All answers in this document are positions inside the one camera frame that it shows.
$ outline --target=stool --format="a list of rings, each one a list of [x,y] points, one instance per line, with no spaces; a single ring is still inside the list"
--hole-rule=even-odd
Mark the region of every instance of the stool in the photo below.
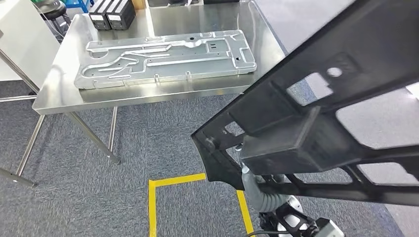
[[[44,0],[35,3],[35,5],[38,7],[38,12],[40,13],[42,19],[44,21],[50,20],[54,25],[55,29],[61,35],[64,35],[64,31],[59,26],[56,19],[62,16],[67,25],[70,25],[71,20],[66,14],[67,8],[65,4],[59,0]]]

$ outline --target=table top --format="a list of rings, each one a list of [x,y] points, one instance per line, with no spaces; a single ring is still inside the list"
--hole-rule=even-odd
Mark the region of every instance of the table top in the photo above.
[[[250,74],[79,90],[74,80],[89,41],[118,40],[240,29],[257,63]],[[76,15],[52,63],[33,109],[41,115],[240,93],[285,57],[252,0],[139,10],[126,31],[97,31],[87,14]]]

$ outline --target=cable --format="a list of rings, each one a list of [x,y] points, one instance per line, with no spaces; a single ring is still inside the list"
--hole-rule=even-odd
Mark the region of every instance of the cable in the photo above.
[[[39,9],[39,7],[37,5],[35,5],[35,3],[33,3],[33,2],[32,2],[32,5],[35,6],[38,9],[38,13],[39,14],[42,14],[43,15],[43,17],[45,18],[45,21],[48,22],[48,24],[51,26],[51,28],[53,30],[55,30],[55,32],[57,32],[64,39],[64,36],[58,30],[56,30],[56,28],[51,24],[51,22],[49,22],[49,20],[47,19],[47,17],[45,16],[45,14]]]
[[[289,234],[289,233],[290,232],[288,232],[288,231],[264,231],[264,230],[260,230],[260,231],[255,231],[255,232],[252,232],[250,234],[247,234],[246,237],[255,236],[255,235],[262,235],[262,234],[267,234],[267,235],[269,235],[269,234],[271,234],[271,235],[283,234],[283,235],[285,235],[285,234]]]

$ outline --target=black cable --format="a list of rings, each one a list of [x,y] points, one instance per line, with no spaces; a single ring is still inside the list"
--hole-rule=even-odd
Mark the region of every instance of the black cable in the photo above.
[[[271,235],[280,235],[280,234],[289,234],[290,232],[288,231],[264,231],[264,230],[260,230],[260,231],[255,231],[252,232],[250,234],[247,234],[246,237],[250,237],[250,236],[255,236],[255,235],[262,235],[262,234],[271,234]]]

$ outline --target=gray corrugated hose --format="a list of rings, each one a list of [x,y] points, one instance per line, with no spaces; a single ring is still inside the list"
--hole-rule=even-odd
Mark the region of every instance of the gray corrugated hose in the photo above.
[[[242,173],[242,181],[248,201],[258,212],[274,211],[290,199],[289,195],[262,192],[257,186],[256,176],[245,165],[243,165]]]

